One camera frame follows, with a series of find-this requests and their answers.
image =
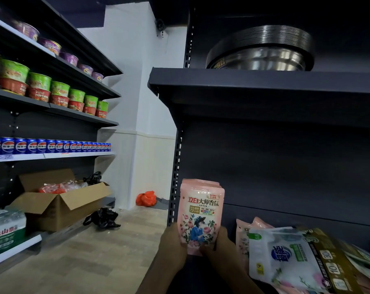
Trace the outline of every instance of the black garbage bag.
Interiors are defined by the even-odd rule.
[[[118,217],[118,213],[111,209],[104,207],[96,212],[93,212],[83,222],[84,226],[89,225],[91,222],[97,225],[99,228],[117,228],[121,225],[116,224],[114,220]]]
[[[88,183],[89,186],[96,185],[101,182],[102,173],[100,171],[95,172],[93,175],[90,175],[88,178],[83,178],[83,181]]]

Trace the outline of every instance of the tiled floor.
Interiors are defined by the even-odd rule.
[[[0,275],[0,293],[134,294],[150,266],[167,211],[136,207],[120,213],[119,230],[94,227],[43,250]]]

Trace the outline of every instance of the stainless steel bowl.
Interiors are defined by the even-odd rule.
[[[284,25],[241,30],[219,41],[208,53],[206,68],[306,70],[314,64],[311,35]]]
[[[244,70],[305,70],[304,57],[296,51],[282,47],[256,47],[242,49],[220,58],[213,69]]]

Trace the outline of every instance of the cardboard box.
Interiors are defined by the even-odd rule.
[[[37,192],[44,183],[74,180],[71,169],[21,174],[19,178],[25,192],[17,197],[11,206],[27,213],[36,228],[43,231],[58,231],[87,217],[102,207],[103,197],[111,194],[105,183],[62,194]]]

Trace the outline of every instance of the green noodle cup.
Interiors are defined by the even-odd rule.
[[[84,107],[87,106],[87,107],[96,108],[97,104],[98,104],[98,97],[85,95]]]
[[[30,72],[28,74],[28,84],[31,88],[40,88],[41,90],[50,91],[52,79],[46,75]]]
[[[20,63],[0,59],[0,77],[25,83],[30,69]]]
[[[71,88],[69,90],[69,100],[70,101],[77,101],[77,102],[83,102],[84,101],[84,96],[85,96],[85,92],[83,91],[80,91],[80,90],[76,90],[74,88]]]
[[[50,91],[52,95],[68,97],[70,85],[58,81],[52,81]]]
[[[100,111],[108,111],[109,109],[109,103],[105,102],[105,101],[98,101],[98,106],[97,106],[97,110],[100,110]]]

